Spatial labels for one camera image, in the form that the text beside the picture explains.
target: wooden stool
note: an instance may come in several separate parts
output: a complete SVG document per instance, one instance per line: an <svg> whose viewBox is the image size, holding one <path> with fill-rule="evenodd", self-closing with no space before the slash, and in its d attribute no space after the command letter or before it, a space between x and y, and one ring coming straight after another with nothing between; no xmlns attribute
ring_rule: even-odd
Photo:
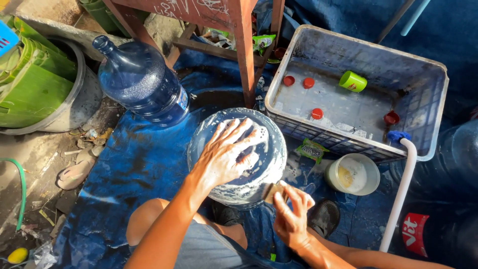
<svg viewBox="0 0 478 269"><path fill-rule="evenodd" d="M244 101L248 108L254 107L257 82L277 44L284 1L273 0L271 34L275 34L276 37L261 57L254 56L252 51L251 12L257 0L103 0L133 38L156 48L158 46L136 17L133 8L189 22L181 37L173 41L175 48L171 50L166 60L167 66L173 69L180 49L183 48L238 61ZM189 40L194 31L201 35L204 26L233 32L237 52Z"/></svg>

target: shorts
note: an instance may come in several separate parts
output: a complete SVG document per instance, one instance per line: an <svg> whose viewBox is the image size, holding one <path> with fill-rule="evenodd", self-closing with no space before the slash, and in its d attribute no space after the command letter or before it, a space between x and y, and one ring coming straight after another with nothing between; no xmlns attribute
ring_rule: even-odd
<svg viewBox="0 0 478 269"><path fill-rule="evenodd" d="M268 262L243 249L231 238L195 220L184 236L174 269L270 269Z"/></svg>

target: knee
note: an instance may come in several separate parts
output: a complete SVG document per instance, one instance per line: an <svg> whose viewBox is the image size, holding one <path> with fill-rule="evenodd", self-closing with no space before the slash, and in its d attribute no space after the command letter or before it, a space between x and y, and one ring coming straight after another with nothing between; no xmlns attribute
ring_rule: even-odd
<svg viewBox="0 0 478 269"><path fill-rule="evenodd" d="M126 228L126 240L130 246L139 244L153 222L163 212L169 201L151 199L139 206L130 216Z"/></svg>

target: hand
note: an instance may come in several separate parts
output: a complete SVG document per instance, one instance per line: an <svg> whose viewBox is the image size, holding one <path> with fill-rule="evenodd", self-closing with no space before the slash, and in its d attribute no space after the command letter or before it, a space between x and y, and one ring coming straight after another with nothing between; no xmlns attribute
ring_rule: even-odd
<svg viewBox="0 0 478 269"><path fill-rule="evenodd" d="M279 192L274 194L275 222L274 230L279 238L292 250L297 251L309 243L307 233L307 210L315 205L309 194L279 181L289 195L293 211Z"/></svg>
<svg viewBox="0 0 478 269"><path fill-rule="evenodd" d="M242 151L261 142L260 134L254 130L248 137L235 143L252 126L252 120L246 118L239 123L240 120L235 119L229 127L225 122L218 124L186 181L193 182L196 188L209 193L214 187L238 178L256 164L259 155L255 152L236 162Z"/></svg>

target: black sandal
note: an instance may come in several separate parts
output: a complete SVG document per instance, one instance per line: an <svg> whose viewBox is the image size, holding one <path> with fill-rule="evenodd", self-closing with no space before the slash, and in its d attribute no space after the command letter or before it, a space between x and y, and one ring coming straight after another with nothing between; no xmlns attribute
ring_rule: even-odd
<svg viewBox="0 0 478 269"><path fill-rule="evenodd" d="M239 217L239 211L235 208L225 206L217 201L212 201L212 212L214 220L222 226L232 226L243 224L244 221Z"/></svg>
<svg viewBox="0 0 478 269"><path fill-rule="evenodd" d="M328 238L337 229L340 222L340 210L331 200L317 204L308 218L308 226L323 238Z"/></svg>

